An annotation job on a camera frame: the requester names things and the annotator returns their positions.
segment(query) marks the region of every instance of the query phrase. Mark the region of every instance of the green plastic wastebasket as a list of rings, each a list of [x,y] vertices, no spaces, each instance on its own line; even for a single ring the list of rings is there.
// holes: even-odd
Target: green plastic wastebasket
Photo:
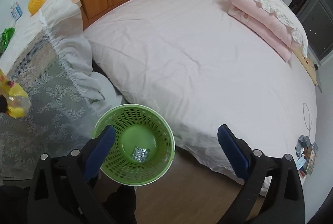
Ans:
[[[175,142],[171,128],[151,108],[126,104],[111,109],[97,122],[96,138],[107,125],[116,130],[116,142],[101,169],[114,181],[141,186],[161,178],[174,159]],[[149,151],[145,162],[133,159],[136,148]]]

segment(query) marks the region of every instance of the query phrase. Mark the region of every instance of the white bed sheet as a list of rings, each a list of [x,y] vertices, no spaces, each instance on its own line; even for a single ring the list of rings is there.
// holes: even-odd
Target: white bed sheet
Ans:
[[[96,63],[130,103],[159,112],[177,146],[241,183],[217,141],[220,125],[267,156],[296,158],[298,137],[309,135],[303,103],[311,141],[317,108],[314,85],[296,56],[285,63],[230,17],[228,6],[229,0],[131,0],[84,35]]]

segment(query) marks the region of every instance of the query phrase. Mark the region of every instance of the sticker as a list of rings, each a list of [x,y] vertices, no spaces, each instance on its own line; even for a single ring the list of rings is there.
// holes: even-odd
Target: sticker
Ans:
[[[22,10],[17,2],[15,2],[12,7],[10,8],[12,10],[12,16],[17,21],[22,16]]]
[[[306,163],[306,159],[304,157],[304,155],[302,155],[296,162],[296,168],[297,170],[299,170],[301,167],[303,167],[303,165]]]
[[[240,21],[242,21],[243,23],[248,23],[250,20],[250,16],[245,13],[245,12],[242,12],[242,14],[240,15]]]
[[[239,10],[236,6],[230,5],[228,13],[232,16],[237,15],[241,10]]]

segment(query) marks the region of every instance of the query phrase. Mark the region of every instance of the folded bedding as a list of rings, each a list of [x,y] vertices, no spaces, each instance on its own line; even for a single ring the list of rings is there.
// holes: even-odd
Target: folded bedding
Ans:
[[[267,42],[267,44],[275,49],[275,51],[282,57],[284,61],[287,62],[290,60],[292,50],[288,48],[288,46],[286,46],[278,37],[276,37],[264,24],[249,14],[238,9],[234,5],[230,5],[228,14],[256,32],[262,39]]]
[[[243,22],[235,12],[229,11],[246,26],[261,36],[277,53],[288,61],[289,49],[302,48],[307,57],[307,37],[302,24],[294,13],[281,0],[231,0],[232,6],[249,15],[248,22]]]

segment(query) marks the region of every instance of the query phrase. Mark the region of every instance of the yellow package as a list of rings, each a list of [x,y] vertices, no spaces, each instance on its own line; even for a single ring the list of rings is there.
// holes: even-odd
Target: yellow package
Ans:
[[[10,81],[0,69],[0,95],[7,100],[7,114],[13,118],[24,117],[28,114],[31,102],[22,87]]]

